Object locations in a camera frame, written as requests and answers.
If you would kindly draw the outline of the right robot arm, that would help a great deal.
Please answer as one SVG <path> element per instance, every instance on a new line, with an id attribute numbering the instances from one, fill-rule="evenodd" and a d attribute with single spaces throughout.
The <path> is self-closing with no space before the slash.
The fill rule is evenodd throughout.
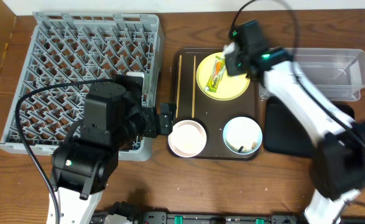
<path id="1" fill-rule="evenodd" d="M 257 21 L 231 25 L 224 48 L 231 76 L 245 74 L 276 96 L 306 130 L 315 152 L 310 177 L 315 186 L 303 213 L 305 223 L 341 223 L 344 209 L 365 187 L 365 121 L 342 112 L 307 78 L 293 49 L 270 48 Z"/>

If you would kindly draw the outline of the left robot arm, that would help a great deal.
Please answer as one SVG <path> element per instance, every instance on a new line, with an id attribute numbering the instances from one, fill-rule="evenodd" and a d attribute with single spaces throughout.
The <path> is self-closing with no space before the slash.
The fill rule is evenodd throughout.
<path id="1" fill-rule="evenodd" d="M 143 76 L 92 80 L 85 97 L 83 120 L 52 154 L 47 223 L 89 223 L 109 177 L 118 166 L 119 151 L 136 137 L 156 138 L 172 132 L 175 103 L 160 108 L 141 103 Z"/>

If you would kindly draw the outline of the pink white bowl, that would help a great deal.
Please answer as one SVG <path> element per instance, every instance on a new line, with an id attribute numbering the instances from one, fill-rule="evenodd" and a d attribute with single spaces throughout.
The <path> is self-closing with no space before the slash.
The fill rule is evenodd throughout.
<path id="1" fill-rule="evenodd" d="M 168 136 L 170 150 L 179 157 L 199 155 L 205 148 L 207 135 L 204 127 L 194 120 L 177 122 Z"/>

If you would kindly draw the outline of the light blue bowl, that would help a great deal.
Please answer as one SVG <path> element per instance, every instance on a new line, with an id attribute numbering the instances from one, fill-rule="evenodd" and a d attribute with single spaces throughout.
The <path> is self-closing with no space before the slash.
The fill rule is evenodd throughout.
<path id="1" fill-rule="evenodd" d="M 248 117 L 235 117 L 223 129 L 223 141 L 233 153 L 246 156 L 256 152 L 262 144 L 262 129 Z"/>

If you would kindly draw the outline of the green orange snack wrapper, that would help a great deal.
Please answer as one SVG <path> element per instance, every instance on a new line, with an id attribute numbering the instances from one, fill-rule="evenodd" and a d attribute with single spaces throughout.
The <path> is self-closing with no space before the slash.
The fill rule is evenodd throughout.
<path id="1" fill-rule="evenodd" d="M 205 86 L 205 91 L 213 93 L 217 92 L 218 85 L 222 80 L 223 73 L 225 72 L 225 70 L 226 70 L 225 58 L 216 56 L 213 70 Z"/>

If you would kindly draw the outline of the wooden chopstick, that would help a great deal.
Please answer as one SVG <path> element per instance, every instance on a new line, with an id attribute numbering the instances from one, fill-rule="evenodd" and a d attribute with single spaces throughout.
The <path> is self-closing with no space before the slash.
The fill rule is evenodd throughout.
<path id="1" fill-rule="evenodd" d="M 192 119 L 195 118 L 195 92 L 196 92 L 196 55 L 194 55 L 193 57 Z"/>
<path id="2" fill-rule="evenodd" d="M 179 110 L 179 102 L 180 102 L 181 72 L 182 72 L 182 55 L 179 56 L 179 60 L 178 60 L 177 110 L 176 110 L 176 115 L 175 115 L 176 118 L 178 118 L 178 110 Z"/>

